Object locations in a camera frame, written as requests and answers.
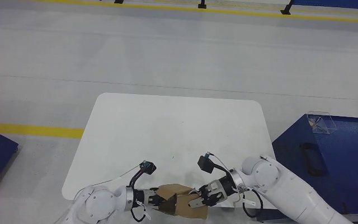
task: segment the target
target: white table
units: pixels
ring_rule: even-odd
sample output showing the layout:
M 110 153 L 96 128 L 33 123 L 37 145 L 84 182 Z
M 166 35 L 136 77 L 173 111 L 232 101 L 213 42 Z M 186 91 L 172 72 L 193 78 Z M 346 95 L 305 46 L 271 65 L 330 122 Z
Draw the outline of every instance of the white table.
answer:
M 207 151 L 229 169 L 239 169 L 248 156 L 265 153 L 274 157 L 261 106 L 249 100 L 102 94 L 62 194 L 72 200 L 85 186 L 116 178 L 143 160 L 154 162 L 157 170 L 150 176 L 142 175 L 136 188 L 172 183 L 199 188 L 225 175 L 219 170 L 212 174 L 200 170 L 197 161 Z M 138 170 L 109 187 L 128 185 Z M 236 199 L 231 197 L 220 206 L 232 207 Z

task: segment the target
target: cable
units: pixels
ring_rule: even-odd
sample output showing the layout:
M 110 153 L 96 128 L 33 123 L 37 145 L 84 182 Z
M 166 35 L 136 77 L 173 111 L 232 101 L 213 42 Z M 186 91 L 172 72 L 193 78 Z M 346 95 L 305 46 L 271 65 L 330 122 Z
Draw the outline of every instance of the cable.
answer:
M 238 203 L 238 202 L 241 200 L 241 195 L 240 195 L 240 191 L 239 191 L 239 186 L 238 186 L 238 185 L 236 184 L 236 182 L 234 181 L 233 175 L 231 174 L 231 172 L 229 171 L 229 169 L 225 166 L 225 164 L 224 164 L 216 155 L 212 154 L 211 152 L 210 152 L 210 155 L 211 155 L 211 156 L 214 156 L 214 157 L 215 157 L 217 160 L 219 160 L 219 162 L 225 167 L 225 169 L 227 170 L 227 172 L 228 172 L 229 175 L 231 176 L 231 179 L 233 180 L 233 182 L 234 182 L 234 184 L 235 184 L 235 186 L 236 186 L 236 190 L 234 190 L 234 188 L 232 188 L 233 191 L 237 192 L 237 194 L 239 195 L 239 199 L 236 200 L 235 202 L 233 202 L 233 205 L 234 205 L 234 208 L 235 208 L 235 204 Z
M 120 175 L 120 176 L 117 177 L 117 178 L 113 178 L 113 179 L 111 179 L 111 180 L 106 180 L 106 181 L 103 181 L 103 182 L 100 182 L 100 183 L 97 183 L 97 184 L 92 184 L 92 186 L 97 186 L 97 185 L 100 185 L 100 184 L 108 183 L 108 182 L 110 182 L 110 181 L 113 181 L 113 180 L 116 180 L 116 179 L 118 179 L 118 178 L 121 178 L 122 176 L 124 176 L 124 175 L 126 175 L 127 173 L 131 172 L 132 170 L 134 170 L 134 169 L 137 168 L 138 166 L 140 166 L 140 165 L 137 165 L 137 166 L 133 167 L 132 169 L 128 170 L 127 172 L 125 172 L 124 174 Z M 82 189 L 80 189 L 79 191 L 77 191 L 77 193 L 76 193 L 76 195 L 74 196 L 73 200 L 76 199 L 78 193 L 81 192 L 81 190 L 83 190 L 84 188 L 82 188 Z
M 245 202 L 242 203 L 242 209 L 244 210 L 245 214 L 250 217 L 250 218 L 256 218 L 257 216 L 259 216 L 263 210 L 263 201 L 260 197 L 260 195 L 258 194 L 257 191 L 255 191 L 254 189 L 250 189 L 252 192 L 255 193 L 255 195 L 257 196 L 258 200 L 260 201 L 260 210 L 256 211 L 255 214 L 249 214 L 246 210 L 246 207 L 245 207 Z
M 140 203 L 138 200 L 136 200 L 135 202 L 143 207 L 143 211 L 145 213 L 145 211 L 146 211 L 145 205 L 143 203 Z M 136 222 L 141 222 L 141 221 L 143 221 L 143 219 L 145 219 L 145 214 L 141 217 L 141 219 L 137 219 L 135 214 L 134 214 L 134 212 L 133 212 L 133 207 L 130 209 L 130 213 L 132 214 L 132 217 L 133 217 L 134 220 L 136 220 Z

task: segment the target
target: yellow floor line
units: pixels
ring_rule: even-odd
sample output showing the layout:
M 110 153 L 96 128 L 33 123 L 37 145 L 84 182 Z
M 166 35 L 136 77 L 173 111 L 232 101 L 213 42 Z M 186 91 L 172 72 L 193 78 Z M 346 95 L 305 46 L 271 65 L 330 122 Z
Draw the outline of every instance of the yellow floor line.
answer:
M 197 5 L 195 2 L 184 2 L 184 1 L 170 1 L 170 0 L 154 0 L 157 3 L 176 3 L 176 4 L 191 4 Z M 221 7 L 235 7 L 235 8 L 254 8 L 257 10 L 283 10 L 280 7 L 265 7 L 265 6 L 246 6 L 241 4 L 220 4 L 220 3 L 206 3 L 208 6 L 221 6 Z M 328 10 L 296 10 L 291 9 L 290 12 L 312 12 L 312 13 L 329 13 L 329 14 L 342 14 L 342 15 L 358 15 L 358 12 L 343 12 L 343 11 L 328 11 Z
M 0 134 L 21 134 L 58 138 L 82 138 L 83 129 L 46 127 L 22 124 L 0 124 Z
M 338 18 L 338 17 L 323 17 L 323 16 L 303 16 L 303 15 L 282 15 L 278 13 L 263 13 L 263 12 L 246 12 L 234 10 L 216 10 L 216 9 L 200 9 L 200 8 L 185 8 L 174 6 L 154 6 L 141 4 L 114 4 L 106 2 L 82 2 L 76 0 L 33 0 L 35 2 L 51 2 L 51 3 L 65 3 L 65 4 L 81 4 L 87 6 L 105 6 L 105 7 L 122 7 L 122 8 L 141 8 L 149 10 L 174 10 L 174 11 L 191 11 L 191 12 L 205 12 L 205 13 L 221 13 L 229 15 L 243 15 L 243 16 L 260 16 L 260 17 L 274 17 L 274 18 L 294 18 L 301 20 L 323 20 L 323 21 L 339 21 L 339 22 L 358 22 L 358 18 Z

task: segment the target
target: gray floor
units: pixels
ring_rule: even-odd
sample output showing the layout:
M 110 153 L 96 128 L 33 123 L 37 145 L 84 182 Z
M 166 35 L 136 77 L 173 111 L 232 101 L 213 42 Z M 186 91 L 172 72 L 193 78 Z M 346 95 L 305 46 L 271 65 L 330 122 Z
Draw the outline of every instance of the gray floor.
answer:
M 0 123 L 84 128 L 103 92 L 250 99 L 274 140 L 310 110 L 358 116 L 357 33 L 356 23 L 1 0 Z M 79 140 L 9 137 L 21 151 L 0 182 L 1 223 L 55 221 Z

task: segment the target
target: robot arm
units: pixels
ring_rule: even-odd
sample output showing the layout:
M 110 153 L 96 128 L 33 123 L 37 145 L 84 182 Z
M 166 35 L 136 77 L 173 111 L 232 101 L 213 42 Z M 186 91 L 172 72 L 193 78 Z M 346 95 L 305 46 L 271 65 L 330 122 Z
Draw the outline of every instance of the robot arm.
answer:
M 198 165 L 211 173 L 214 168 L 226 173 L 226 176 L 206 184 L 191 193 L 199 197 L 189 202 L 190 207 L 214 206 L 228 199 L 232 194 L 252 190 L 258 197 L 266 198 L 283 214 L 298 223 L 305 224 L 352 224 L 329 206 L 317 192 L 304 180 L 285 168 L 273 158 L 261 156 L 244 160 L 241 170 L 227 170 L 209 159 L 211 153 L 201 156 Z M 144 161 L 140 171 L 131 179 L 128 186 L 122 186 L 111 192 L 104 186 L 88 186 L 76 198 L 61 224 L 84 224 L 78 217 L 81 206 L 98 223 L 106 223 L 115 211 L 131 211 L 133 218 L 141 222 L 145 215 L 137 219 L 132 209 L 143 206 L 158 206 L 165 200 L 156 194 L 158 188 L 134 189 L 136 180 L 143 174 L 152 174 L 156 167 Z
M 198 164 L 202 170 L 211 173 L 211 164 L 214 163 L 209 159 L 210 155 L 207 153 L 200 157 Z M 241 193 L 251 188 L 298 223 L 352 224 L 329 206 L 309 184 L 273 158 L 249 157 L 244 160 L 241 171 L 233 169 L 229 172 L 231 178 L 226 175 L 202 186 L 198 192 L 200 198 L 191 201 L 190 206 L 213 206 L 236 193 L 234 190 L 237 188 Z

